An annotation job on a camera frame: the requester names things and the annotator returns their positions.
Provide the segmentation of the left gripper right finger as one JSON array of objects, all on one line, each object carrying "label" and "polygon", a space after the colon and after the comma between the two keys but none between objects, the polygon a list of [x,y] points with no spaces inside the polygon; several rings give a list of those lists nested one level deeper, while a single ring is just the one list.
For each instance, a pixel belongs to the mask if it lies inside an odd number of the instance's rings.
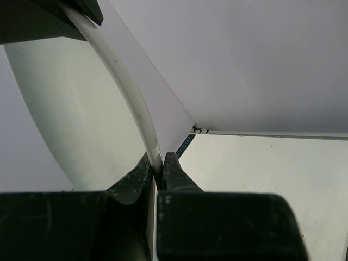
[{"label": "left gripper right finger", "polygon": [[183,171],[175,152],[165,156],[162,190],[203,192],[203,190]]}]

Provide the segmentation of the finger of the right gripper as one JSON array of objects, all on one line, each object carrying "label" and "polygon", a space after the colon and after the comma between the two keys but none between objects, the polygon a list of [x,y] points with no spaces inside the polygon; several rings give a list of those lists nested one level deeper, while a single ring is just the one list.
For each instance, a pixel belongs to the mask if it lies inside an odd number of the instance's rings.
[{"label": "finger of the right gripper", "polygon": [[52,1],[1,1],[1,44],[85,37]]},{"label": "finger of the right gripper", "polygon": [[76,0],[82,13],[90,18],[97,25],[101,25],[104,17],[97,0]]}]

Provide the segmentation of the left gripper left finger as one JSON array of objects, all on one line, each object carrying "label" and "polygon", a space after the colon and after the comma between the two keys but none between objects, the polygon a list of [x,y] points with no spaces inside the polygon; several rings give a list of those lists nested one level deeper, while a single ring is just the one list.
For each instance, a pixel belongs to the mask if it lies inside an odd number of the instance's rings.
[{"label": "left gripper left finger", "polygon": [[134,169],[106,190],[111,199],[128,206],[138,202],[148,203],[153,183],[153,169],[147,153],[141,157]]}]

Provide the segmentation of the white oval plate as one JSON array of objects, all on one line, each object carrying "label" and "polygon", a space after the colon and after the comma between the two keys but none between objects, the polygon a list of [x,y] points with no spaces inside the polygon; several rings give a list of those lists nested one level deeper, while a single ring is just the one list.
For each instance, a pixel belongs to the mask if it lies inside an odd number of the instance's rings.
[{"label": "white oval plate", "polygon": [[[162,160],[143,97],[95,24],[53,2],[85,40],[5,45],[29,113],[73,188],[1,194],[1,260],[152,260],[154,175]],[[147,204],[106,192],[147,153]]]}]

